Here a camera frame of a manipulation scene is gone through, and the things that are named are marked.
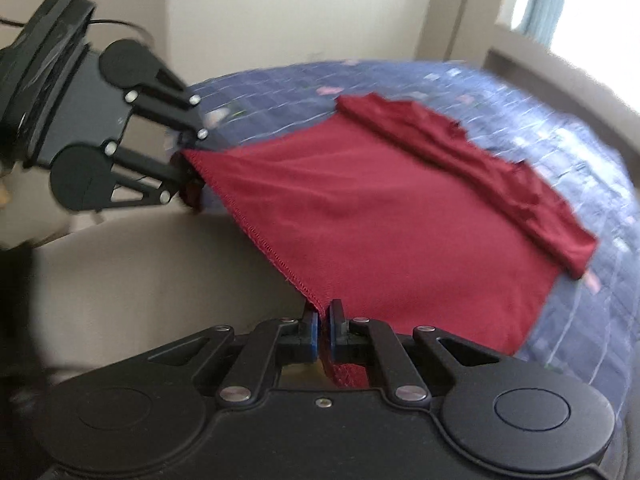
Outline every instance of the mattress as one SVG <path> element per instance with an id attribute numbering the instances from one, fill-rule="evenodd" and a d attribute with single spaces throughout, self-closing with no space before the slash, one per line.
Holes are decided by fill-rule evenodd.
<path id="1" fill-rule="evenodd" d="M 640 210 L 620 155 L 583 122 L 459 63 L 320 62 L 222 76 L 193 86 L 203 112 L 225 115 L 199 149 L 295 134 L 334 112 L 338 94 L 411 99 L 461 122 L 505 160 L 526 160 L 572 205 L 599 245 L 583 279 L 559 277 L 517 357 L 579 378 L 612 403 L 618 422 L 631 386 L 640 301 Z M 173 136 L 174 149 L 185 147 Z M 203 193 L 205 210 L 222 205 Z"/>

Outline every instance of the metal screw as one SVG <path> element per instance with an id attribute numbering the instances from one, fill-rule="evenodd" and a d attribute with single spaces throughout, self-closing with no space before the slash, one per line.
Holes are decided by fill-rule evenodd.
<path id="1" fill-rule="evenodd" d="M 135 101 L 138 98 L 138 92 L 136 92 L 135 90 L 130 90 L 127 92 L 127 94 L 124 96 L 124 100 L 127 103 L 132 103 L 133 101 Z"/>
<path id="2" fill-rule="evenodd" d="M 104 147 L 104 154 L 106 156 L 111 156 L 113 155 L 116 150 L 118 149 L 118 143 L 117 142 L 107 142 L 107 145 Z"/>
<path id="3" fill-rule="evenodd" d="M 316 399 L 316 406 L 318 408 L 330 408 L 334 402 L 331 399 L 325 399 L 321 397 L 320 399 Z"/>
<path id="4" fill-rule="evenodd" d="M 427 391 L 420 386 L 406 384 L 396 390 L 396 397 L 406 402 L 418 402 L 427 398 Z"/>
<path id="5" fill-rule="evenodd" d="M 251 398 L 251 391 L 244 386 L 227 386 L 220 390 L 220 397 L 226 402 L 243 402 Z"/>

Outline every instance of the checkered blanket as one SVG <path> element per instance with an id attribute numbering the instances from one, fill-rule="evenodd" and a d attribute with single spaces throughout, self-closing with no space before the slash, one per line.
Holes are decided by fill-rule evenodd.
<path id="1" fill-rule="evenodd" d="M 204 112 L 221 110 L 217 133 L 232 146 L 292 134 L 334 112 L 337 94 L 378 92 L 420 101 L 460 120 L 478 146 L 526 160 L 600 239 L 578 282 L 555 284 L 518 357 L 599 389 L 623 414 L 638 339 L 640 210 L 620 156 L 573 116 L 462 64 L 345 61 L 251 70 L 193 87 Z M 212 140 L 198 143 L 211 149 Z M 205 209 L 220 208 L 211 190 Z"/>

